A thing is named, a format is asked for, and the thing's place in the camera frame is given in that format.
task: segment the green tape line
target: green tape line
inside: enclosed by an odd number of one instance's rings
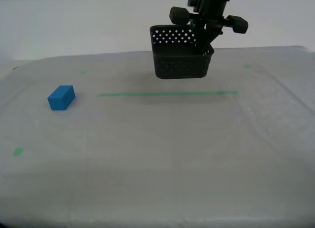
[[[244,68],[245,68],[245,69],[251,69],[251,68],[252,68],[252,65],[244,65]]]
[[[166,92],[166,93],[112,93],[99,94],[99,97],[155,97],[155,96],[200,96],[200,95],[236,95],[236,91],[220,92]]]
[[[13,156],[16,157],[16,156],[19,156],[22,154],[22,152],[24,151],[23,148],[17,148],[15,149],[14,153],[13,153]]]

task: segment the black basket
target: black basket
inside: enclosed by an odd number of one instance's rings
[[[214,50],[202,31],[190,25],[150,28],[156,75],[161,79],[202,78],[207,75]]]

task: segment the blue block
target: blue block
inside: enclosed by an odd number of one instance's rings
[[[48,102],[53,111],[64,111],[74,100],[72,85],[60,85],[49,97]]]

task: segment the plastic sheet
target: plastic sheet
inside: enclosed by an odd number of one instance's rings
[[[314,83],[301,47],[216,49],[202,79],[156,78],[151,52],[19,67],[0,79],[0,222],[310,227]],[[59,85],[77,97],[51,111]]]

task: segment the white wall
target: white wall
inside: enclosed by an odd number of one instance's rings
[[[315,51],[315,0],[231,0],[247,34],[224,28],[214,47],[302,45]],[[14,60],[150,50],[149,28],[187,0],[0,0],[0,47]]]
[[[5,66],[5,65],[8,64],[11,60],[12,60],[12,58],[8,56],[8,54],[6,53],[6,51],[1,50],[1,48],[0,48],[0,67]]]

